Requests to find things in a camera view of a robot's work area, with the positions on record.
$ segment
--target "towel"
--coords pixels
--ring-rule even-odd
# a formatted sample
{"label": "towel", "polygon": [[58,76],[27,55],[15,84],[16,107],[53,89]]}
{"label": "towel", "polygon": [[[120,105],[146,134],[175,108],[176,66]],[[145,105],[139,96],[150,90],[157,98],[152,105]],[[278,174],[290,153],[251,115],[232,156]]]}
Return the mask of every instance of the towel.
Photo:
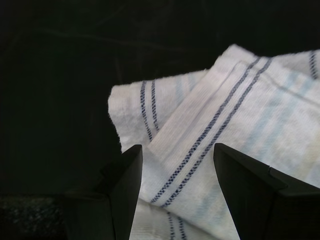
{"label": "towel", "polygon": [[143,147],[130,239],[239,239],[215,143],[320,187],[319,54],[259,57],[232,45],[209,70],[113,87],[121,149]]}

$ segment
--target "dark blue stripe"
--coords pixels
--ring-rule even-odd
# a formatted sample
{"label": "dark blue stripe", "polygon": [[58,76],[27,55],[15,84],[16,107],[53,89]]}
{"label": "dark blue stripe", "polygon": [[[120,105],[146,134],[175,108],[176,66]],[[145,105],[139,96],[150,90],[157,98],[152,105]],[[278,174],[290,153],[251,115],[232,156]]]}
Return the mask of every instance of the dark blue stripe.
{"label": "dark blue stripe", "polygon": [[176,238],[174,222],[172,220],[171,212],[167,212],[169,218],[169,225],[170,225],[170,240],[174,240]]}
{"label": "dark blue stripe", "polygon": [[156,80],[152,81],[151,86],[151,102],[152,102],[152,117],[153,117],[153,124],[155,129],[159,131],[159,125],[157,120],[157,108],[156,108]]}
{"label": "dark blue stripe", "polygon": [[147,113],[146,113],[146,84],[147,81],[143,81],[140,90],[140,104],[141,104],[141,113],[143,117],[143,122],[146,128],[146,133],[148,134],[150,142],[152,141],[152,133],[148,125]]}
{"label": "dark blue stripe", "polygon": [[242,94],[242,96],[240,97],[240,99],[238,100],[238,102],[236,103],[236,105],[234,106],[232,112],[229,114],[229,116],[226,118],[226,120],[224,121],[224,123],[221,125],[221,127],[219,128],[218,132],[215,134],[215,136],[213,137],[213,139],[211,140],[211,142],[209,143],[209,145],[204,149],[203,153],[201,154],[201,156],[199,157],[199,159],[195,162],[195,164],[193,165],[193,167],[191,168],[191,170],[189,171],[189,173],[186,175],[185,179],[182,181],[182,183],[179,185],[179,187],[176,189],[176,191],[170,196],[170,198],[161,206],[162,208],[164,207],[168,207],[173,200],[179,195],[179,193],[182,191],[182,189],[184,188],[184,186],[187,184],[187,182],[190,180],[190,178],[192,177],[192,175],[195,173],[195,171],[197,170],[197,168],[199,167],[199,165],[201,164],[202,160],[204,159],[204,157],[207,155],[207,153],[209,152],[209,150],[211,149],[211,147],[215,144],[216,140],[219,138],[219,136],[221,135],[221,133],[224,131],[224,129],[227,127],[227,125],[229,124],[229,122],[231,121],[232,117],[236,114],[237,110],[239,109],[239,107],[241,106],[242,102],[244,101],[244,99],[246,98],[246,96],[248,95],[248,93],[250,92],[250,90],[252,89],[252,87],[254,86],[254,84],[258,81],[260,75],[267,70],[267,68],[270,66],[272,62],[272,59],[268,59],[268,61],[266,62],[266,64],[263,66],[263,68],[261,68],[255,75],[255,77],[253,78],[252,82],[250,83],[250,85],[246,88],[246,90],[244,91],[244,93]]}
{"label": "dark blue stripe", "polygon": [[182,221],[182,219],[180,217],[178,217],[178,221],[179,221],[179,230],[181,233],[181,240],[187,240],[187,235],[185,232],[185,226],[184,226],[184,222]]}
{"label": "dark blue stripe", "polygon": [[232,90],[229,92],[228,97],[224,100],[222,105],[219,107],[218,111],[213,116],[212,120],[209,122],[208,126],[204,129],[203,133],[199,136],[199,138],[195,141],[195,143],[192,145],[191,149],[188,151],[187,155],[184,157],[181,164],[177,167],[177,169],[174,171],[174,173],[170,176],[169,180],[163,185],[161,190],[155,195],[155,197],[151,200],[151,203],[154,204],[161,195],[165,192],[165,190],[173,183],[176,176],[181,172],[181,170],[184,168],[184,166],[188,163],[193,153],[197,150],[200,143],[205,139],[205,137],[208,135],[209,131],[212,129],[212,127],[215,125],[216,121],[218,120],[218,117],[225,109],[226,105],[230,102],[231,98],[239,88],[239,86],[244,82],[244,80],[247,78],[250,70],[259,62],[260,57],[258,57],[253,63],[251,63],[247,69],[245,70],[243,76],[240,78],[240,80],[234,85]]}
{"label": "dark blue stripe", "polygon": [[317,64],[316,64],[316,52],[315,51],[310,51],[310,59],[309,59],[309,64],[310,64],[310,72],[311,76],[313,79],[318,78],[318,70],[317,70]]}

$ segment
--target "blue stripe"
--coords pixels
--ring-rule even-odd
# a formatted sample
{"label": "blue stripe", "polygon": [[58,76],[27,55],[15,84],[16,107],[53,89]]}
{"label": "blue stripe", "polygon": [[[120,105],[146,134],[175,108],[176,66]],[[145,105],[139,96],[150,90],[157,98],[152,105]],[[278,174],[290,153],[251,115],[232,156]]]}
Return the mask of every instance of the blue stripe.
{"label": "blue stripe", "polygon": [[318,70],[317,70],[317,59],[316,59],[316,52],[315,51],[310,51],[310,59],[309,59],[309,64],[310,64],[310,72],[311,76],[313,79],[318,78]]}
{"label": "blue stripe", "polygon": [[194,89],[194,87],[196,86],[196,79],[195,79],[194,73],[188,74],[188,85],[189,85],[189,90],[191,92],[192,89]]}
{"label": "blue stripe", "polygon": [[184,91],[182,89],[182,77],[177,76],[175,80],[175,96],[176,96],[176,102],[177,106],[180,105],[180,103],[184,99]]}
{"label": "blue stripe", "polygon": [[143,122],[146,128],[146,133],[148,134],[150,142],[152,141],[152,133],[148,125],[147,113],[146,113],[146,84],[147,81],[143,81],[140,90],[140,106],[141,106],[141,114],[143,117]]}
{"label": "blue stripe", "polygon": [[157,108],[156,108],[156,80],[152,81],[151,86],[151,103],[152,103],[152,118],[155,129],[159,131],[159,125],[157,120]]}
{"label": "blue stripe", "polygon": [[[313,86],[314,82],[310,79],[307,79],[305,83],[302,85],[298,94],[300,96],[304,96],[308,90]],[[262,148],[258,154],[256,155],[256,159],[263,161],[265,158],[270,158],[271,155],[269,154],[271,145],[274,144],[279,137],[279,135],[284,130],[285,125],[287,124],[288,120],[290,119],[292,113],[295,111],[297,104],[299,103],[299,98],[292,95],[292,100],[288,101],[287,107],[281,112],[281,115],[277,119],[277,124],[274,127],[273,131],[269,134],[263,146],[266,146],[268,149]]]}
{"label": "blue stripe", "polygon": [[237,91],[237,89],[239,88],[239,86],[245,81],[245,79],[247,78],[250,70],[259,62],[260,57],[258,57],[253,63],[251,63],[247,69],[245,70],[244,74],[242,75],[242,77],[240,78],[240,80],[234,85],[234,87],[231,89],[231,91],[229,92],[228,97],[224,100],[224,102],[222,103],[222,105],[219,107],[218,111],[215,113],[215,115],[213,116],[212,120],[209,122],[209,124],[207,125],[207,127],[204,129],[204,131],[201,133],[201,135],[198,137],[198,139],[195,141],[195,143],[192,145],[192,147],[190,148],[190,150],[188,151],[187,155],[184,157],[183,161],[181,162],[181,164],[176,168],[176,170],[174,171],[174,173],[170,176],[170,178],[168,179],[168,181],[163,185],[163,187],[161,188],[161,190],[158,191],[158,193],[154,196],[154,198],[151,200],[151,203],[154,204],[163,193],[165,193],[166,189],[173,183],[174,179],[176,178],[176,176],[181,172],[181,170],[184,168],[184,166],[188,163],[188,161],[190,160],[191,156],[193,155],[193,153],[197,150],[198,146],[200,145],[200,143],[203,141],[203,139],[205,139],[205,137],[208,135],[209,131],[212,129],[212,127],[215,125],[215,123],[217,122],[220,114],[223,112],[223,110],[225,109],[226,105],[230,102],[231,98],[233,97],[233,95],[235,94],[235,92]]}
{"label": "blue stripe", "polygon": [[[284,87],[289,89],[294,83],[297,78],[297,73],[292,72],[286,79]],[[267,123],[269,122],[270,118],[274,114],[275,106],[278,105],[283,96],[285,91],[281,88],[277,88],[274,97],[272,97],[266,107],[263,110],[263,113],[260,116],[260,119],[256,122],[253,130],[250,133],[250,136],[246,139],[244,146],[241,148],[243,153],[248,153],[258,142],[258,139],[261,137],[261,133],[264,131]]]}
{"label": "blue stripe", "polygon": [[171,212],[167,212],[168,218],[169,218],[169,225],[170,225],[170,240],[176,239],[176,233],[175,233],[175,228],[174,228],[174,222],[172,220]]}
{"label": "blue stripe", "polygon": [[246,88],[246,90],[244,91],[244,93],[242,94],[242,96],[240,97],[240,99],[238,100],[238,102],[236,103],[236,105],[234,106],[232,112],[229,114],[229,116],[226,118],[226,120],[224,121],[224,123],[221,125],[221,127],[219,128],[218,132],[215,134],[215,136],[213,137],[213,139],[211,140],[211,142],[208,144],[208,146],[204,149],[204,151],[202,152],[201,156],[199,157],[199,159],[195,162],[195,164],[193,165],[193,167],[191,168],[191,170],[189,171],[189,173],[185,176],[184,180],[182,181],[182,183],[179,185],[179,187],[176,189],[176,191],[170,196],[170,198],[161,206],[162,208],[168,207],[173,200],[180,194],[180,192],[182,191],[182,189],[184,188],[184,186],[187,184],[187,182],[191,179],[192,175],[196,172],[197,168],[200,166],[202,160],[204,159],[204,157],[207,155],[207,153],[209,152],[209,150],[211,149],[211,147],[215,144],[215,142],[217,141],[217,139],[219,138],[219,136],[221,135],[221,133],[224,131],[224,129],[228,126],[229,122],[231,121],[232,117],[236,114],[237,110],[240,108],[242,102],[244,101],[244,99],[246,98],[246,96],[248,95],[248,93],[250,92],[250,90],[253,88],[254,84],[258,81],[260,75],[267,70],[267,68],[270,66],[272,62],[272,59],[268,59],[268,61],[266,62],[266,64],[263,66],[263,68],[261,68],[255,75],[255,77],[253,78],[252,82],[250,83],[250,85]]}
{"label": "blue stripe", "polygon": [[181,240],[187,240],[187,235],[185,232],[185,226],[184,226],[184,222],[182,221],[182,219],[180,217],[178,217],[178,222],[179,222],[179,230],[181,233]]}

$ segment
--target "light blue stripe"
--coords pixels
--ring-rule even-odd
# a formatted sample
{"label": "light blue stripe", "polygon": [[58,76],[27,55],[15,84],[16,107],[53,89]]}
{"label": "light blue stripe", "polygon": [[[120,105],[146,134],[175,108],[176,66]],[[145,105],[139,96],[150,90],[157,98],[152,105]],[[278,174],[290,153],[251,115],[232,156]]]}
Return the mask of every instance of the light blue stripe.
{"label": "light blue stripe", "polygon": [[[284,83],[284,87],[289,89],[296,81],[298,76],[297,72],[292,72],[286,79]],[[274,93],[274,96],[266,107],[263,110],[263,113],[261,114],[260,119],[257,121],[255,124],[253,130],[250,133],[250,136],[247,138],[245,141],[244,146],[241,148],[241,151],[243,153],[248,153],[258,142],[259,138],[262,136],[262,132],[264,131],[264,128],[266,127],[267,123],[271,119],[275,106],[281,102],[283,96],[284,96],[285,91],[281,88],[277,88],[277,90]]]}
{"label": "light blue stripe", "polygon": [[[308,90],[313,86],[313,84],[314,82],[311,80],[311,78],[306,79],[305,83],[302,85],[298,94],[303,97],[308,92]],[[288,102],[287,107],[283,110],[283,112],[279,116],[277,125],[274,127],[272,133],[267,137],[267,139],[263,143],[264,146],[267,146],[267,149],[265,147],[261,148],[261,150],[256,155],[256,159],[260,161],[264,161],[265,158],[270,158],[270,154],[273,150],[272,149],[273,143],[277,140],[278,136],[284,130],[284,126],[287,124],[291,115],[295,111],[297,104],[299,103],[298,97],[292,95],[291,99],[292,100]]]}
{"label": "light blue stripe", "polygon": [[184,99],[184,91],[182,89],[182,77],[177,76],[175,80],[175,95],[176,95],[176,102],[177,105],[180,105],[180,103]]}
{"label": "light blue stripe", "polygon": [[206,214],[208,214],[208,211],[210,211],[213,202],[217,200],[217,197],[220,195],[220,193],[220,185],[218,183],[214,184],[207,195],[203,197],[201,204],[197,207],[191,219],[202,219],[204,216],[206,216]]}
{"label": "light blue stripe", "polygon": [[194,73],[188,74],[188,86],[189,86],[190,92],[196,86],[196,79],[195,79],[195,74]]}

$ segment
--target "black background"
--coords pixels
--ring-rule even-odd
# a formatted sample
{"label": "black background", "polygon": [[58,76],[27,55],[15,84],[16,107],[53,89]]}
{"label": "black background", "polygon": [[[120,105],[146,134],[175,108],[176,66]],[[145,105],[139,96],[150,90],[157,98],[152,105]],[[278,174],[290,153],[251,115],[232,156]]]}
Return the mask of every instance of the black background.
{"label": "black background", "polygon": [[262,56],[320,48],[319,9],[318,0],[1,1],[0,180],[119,154],[113,85],[208,69],[231,44]]}

